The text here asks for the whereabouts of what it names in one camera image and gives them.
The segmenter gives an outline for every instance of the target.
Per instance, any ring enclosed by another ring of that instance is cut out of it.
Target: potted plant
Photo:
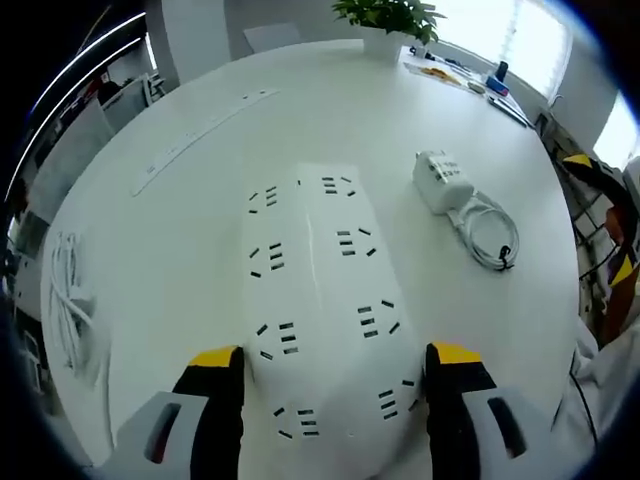
[[[397,63],[405,36],[423,45],[438,41],[436,18],[446,18],[434,5],[420,0],[338,0],[333,11],[351,25],[359,25],[365,54]]]

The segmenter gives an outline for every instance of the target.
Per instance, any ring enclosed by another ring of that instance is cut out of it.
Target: white table
[[[269,87],[281,93],[222,124],[131,196],[139,172],[179,135]],[[449,221],[429,213],[411,182],[423,149],[453,154],[514,218],[521,249],[513,270],[485,270]],[[518,388],[550,423],[573,351],[578,269],[542,143],[473,93],[369,60],[359,41],[334,41],[254,55],[172,92],[118,133],[60,208],[45,258],[57,231],[84,234],[96,321],[112,332],[113,432],[155,392],[170,391],[198,352],[244,342],[245,185],[298,162],[359,167],[422,341],[479,351],[497,383]],[[42,306],[52,373],[74,430],[100,462],[108,455],[104,393],[83,391],[57,361],[46,327],[48,271]],[[241,477],[266,478],[269,419],[256,413],[251,385],[246,402]],[[427,468],[423,450],[403,465]]]

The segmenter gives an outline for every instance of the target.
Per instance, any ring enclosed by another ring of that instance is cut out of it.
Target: office desk
[[[280,93],[230,118],[131,195],[140,172],[178,136],[262,88]],[[454,155],[513,217],[521,239],[513,270],[475,263],[449,220],[431,215],[411,181],[423,149]],[[67,196],[45,258],[56,232],[83,234],[96,321],[111,330],[113,432],[155,392],[171,390],[198,352],[245,341],[245,188],[299,162],[359,167],[421,340],[479,351],[497,383],[518,388],[550,423],[573,351],[578,269],[565,200],[540,140],[473,93],[369,60],[359,41],[334,41],[254,55],[177,89],[120,131]],[[71,424],[100,462],[106,437],[90,428],[106,435],[104,392],[79,392],[51,342],[47,353]],[[273,461],[270,420],[258,403],[249,385],[242,478],[267,478],[264,465]]]

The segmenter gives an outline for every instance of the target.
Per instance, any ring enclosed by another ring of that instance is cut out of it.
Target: green plant
[[[346,18],[351,25],[406,33],[423,45],[438,41],[436,18],[446,18],[435,10],[420,0],[338,0],[333,4],[338,18]]]

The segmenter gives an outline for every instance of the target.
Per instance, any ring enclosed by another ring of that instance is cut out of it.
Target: white pot
[[[406,35],[400,32],[387,34],[381,28],[360,27],[364,40],[365,55],[395,65],[400,57],[400,50]]]

